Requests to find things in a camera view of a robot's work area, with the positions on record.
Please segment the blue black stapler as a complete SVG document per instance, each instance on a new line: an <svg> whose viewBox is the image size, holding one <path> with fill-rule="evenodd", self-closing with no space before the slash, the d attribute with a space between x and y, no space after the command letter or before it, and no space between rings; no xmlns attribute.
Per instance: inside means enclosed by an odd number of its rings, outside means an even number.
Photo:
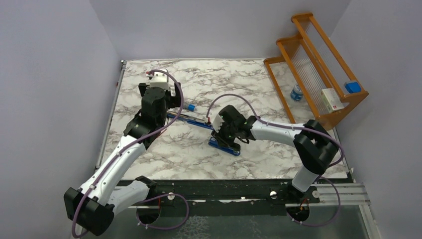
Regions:
<svg viewBox="0 0 422 239"><path fill-rule="evenodd" d="M199 118L193 117L193 116L188 116L188 115L185 115L185 114L180 114L179 117L178 117L178 120L187 122L187 123L192 124L192 125L195 125L195 126L199 126L199 127L202 127L202 128L207 128L207 129L213 130L213 127L212 127L211 123L209 123L209 122L207 122L207 121L205 121L203 119L199 119Z"/></svg>

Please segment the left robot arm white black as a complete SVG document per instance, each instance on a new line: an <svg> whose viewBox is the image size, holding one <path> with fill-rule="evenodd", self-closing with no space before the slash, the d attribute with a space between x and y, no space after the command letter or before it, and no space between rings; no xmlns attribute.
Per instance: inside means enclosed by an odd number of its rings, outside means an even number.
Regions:
<svg viewBox="0 0 422 239"><path fill-rule="evenodd" d="M136 179L123 189L118 182L133 162L147 151L152 142L174 121L166 123L167 111L184 103L181 84L174 83L172 95L169 83L140 84L141 109L127 124L117 146L100 168L78 189L70 187L64 194L65 208L72 221L75 239L86 233L103 234L115 215L137 202L151 204L156 200L153 181Z"/></svg>

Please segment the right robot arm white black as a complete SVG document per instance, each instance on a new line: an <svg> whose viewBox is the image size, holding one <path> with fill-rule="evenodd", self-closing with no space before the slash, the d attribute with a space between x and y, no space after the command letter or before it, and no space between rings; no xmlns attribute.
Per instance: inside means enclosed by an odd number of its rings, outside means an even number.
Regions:
<svg viewBox="0 0 422 239"><path fill-rule="evenodd" d="M302 166L287 189L288 198L295 203L307 196L307 190L333 161L340 147L316 120L303 124L281 124L257 116L246 118L234 106L224 107L214 117L212 137L218 146L240 151L236 139L248 144L251 140L267 140L294 147Z"/></svg>

